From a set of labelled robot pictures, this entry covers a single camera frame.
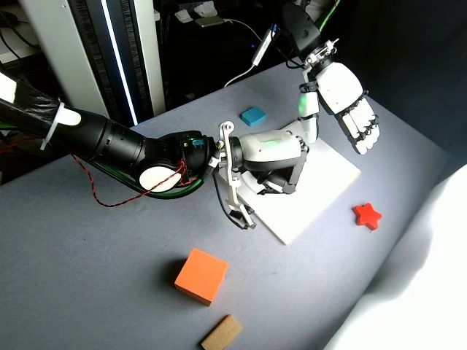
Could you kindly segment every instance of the orange block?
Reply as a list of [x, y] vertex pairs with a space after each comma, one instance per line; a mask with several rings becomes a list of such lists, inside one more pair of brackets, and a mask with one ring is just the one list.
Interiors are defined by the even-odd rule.
[[227, 268], [227, 262], [194, 248], [175, 281], [175, 288], [209, 306]]

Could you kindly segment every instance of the white robotic hand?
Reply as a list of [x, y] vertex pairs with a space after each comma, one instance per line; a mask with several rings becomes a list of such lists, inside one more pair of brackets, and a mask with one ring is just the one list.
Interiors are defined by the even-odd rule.
[[316, 76], [318, 91], [353, 147], [361, 155], [379, 137], [377, 116], [358, 78], [342, 63], [332, 62]]

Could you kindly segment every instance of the red star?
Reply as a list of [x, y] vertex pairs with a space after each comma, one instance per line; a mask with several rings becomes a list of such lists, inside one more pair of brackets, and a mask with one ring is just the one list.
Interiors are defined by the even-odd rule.
[[378, 228], [378, 220], [382, 218], [382, 215], [375, 211], [370, 203], [356, 206], [353, 212], [357, 214], [357, 225], [365, 225], [370, 230]]

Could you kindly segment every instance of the metal bracket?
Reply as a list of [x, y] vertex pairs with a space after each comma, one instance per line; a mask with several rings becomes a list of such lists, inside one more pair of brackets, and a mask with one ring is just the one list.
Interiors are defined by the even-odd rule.
[[235, 126], [231, 121], [226, 121], [219, 125], [219, 137], [220, 140], [224, 143], [224, 147], [220, 153], [221, 162], [219, 164], [219, 169], [225, 169], [225, 177], [227, 179], [228, 205], [242, 213], [242, 216], [249, 228], [255, 228], [256, 224], [248, 214], [245, 205], [241, 204], [238, 199], [238, 188], [242, 185], [242, 182], [232, 173], [233, 161], [231, 144], [228, 137], [231, 135], [232, 131], [234, 131], [234, 128]]

